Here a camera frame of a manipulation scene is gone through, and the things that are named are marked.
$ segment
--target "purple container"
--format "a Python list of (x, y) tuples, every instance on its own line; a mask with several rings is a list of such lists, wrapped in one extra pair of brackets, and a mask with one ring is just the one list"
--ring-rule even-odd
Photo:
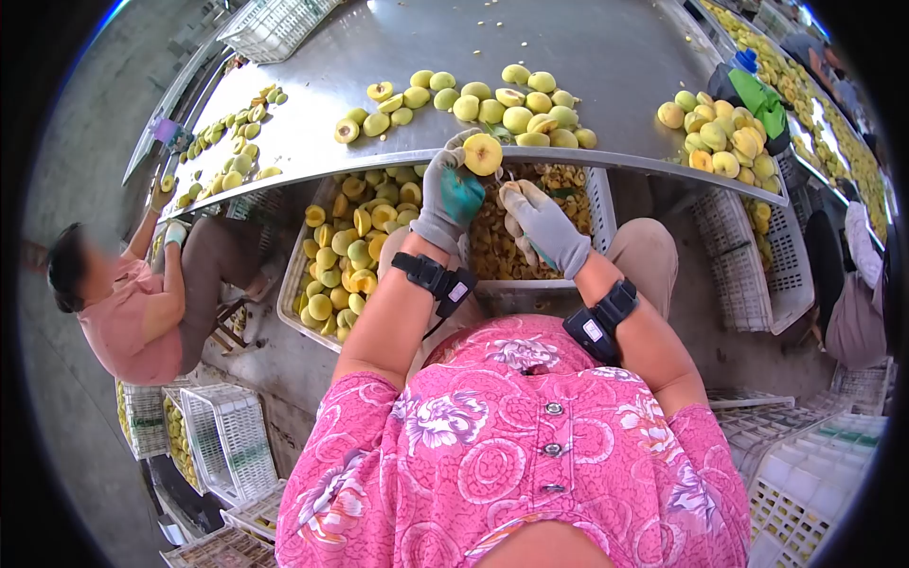
[(186, 132), (182, 125), (162, 115), (156, 116), (147, 126), (147, 130), (152, 133), (155, 140), (163, 142), (172, 153), (185, 152), (195, 139), (195, 136)]

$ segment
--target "white sleeve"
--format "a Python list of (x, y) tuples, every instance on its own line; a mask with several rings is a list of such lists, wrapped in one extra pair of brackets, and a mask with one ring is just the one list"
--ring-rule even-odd
[(849, 208), (846, 210), (846, 242), (849, 244), (849, 254), (853, 257), (858, 273), (873, 290), (884, 261), (877, 255), (868, 235), (867, 210), (856, 201), (849, 202)]

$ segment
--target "dark pants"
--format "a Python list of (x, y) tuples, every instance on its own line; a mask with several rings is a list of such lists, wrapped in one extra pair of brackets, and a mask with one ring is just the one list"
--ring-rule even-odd
[(826, 334), (830, 314), (843, 293), (845, 269), (839, 236), (824, 211), (815, 211), (808, 219), (804, 229), (804, 246), (814, 278), (815, 301), (821, 311), (817, 325), (821, 334)]
[(186, 237), (180, 265), (186, 290), (186, 310), (179, 324), (183, 360), (180, 374), (199, 364), (205, 339), (211, 334), (221, 283), (247, 288), (259, 272), (257, 224), (205, 217)]

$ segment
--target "wrist-worn device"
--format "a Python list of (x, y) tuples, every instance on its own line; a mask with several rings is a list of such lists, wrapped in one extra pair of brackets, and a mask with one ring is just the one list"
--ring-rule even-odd
[(619, 280), (593, 308), (582, 307), (565, 318), (562, 327), (590, 356), (615, 367), (622, 359), (615, 342), (615, 328), (637, 305), (637, 288), (628, 280)]
[(468, 270), (445, 270), (444, 266), (425, 254), (411, 256), (408, 253), (398, 253), (392, 259), (392, 266), (403, 270), (407, 274), (407, 280), (425, 288), (439, 301), (435, 314), (442, 319), (450, 317), (476, 288), (476, 276)]

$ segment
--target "blue water bottle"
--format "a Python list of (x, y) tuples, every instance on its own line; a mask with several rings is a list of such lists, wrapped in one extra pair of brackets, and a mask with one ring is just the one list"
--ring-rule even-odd
[(757, 54), (751, 47), (735, 52), (735, 55), (730, 57), (726, 63), (733, 69), (741, 69), (751, 75), (757, 73)]

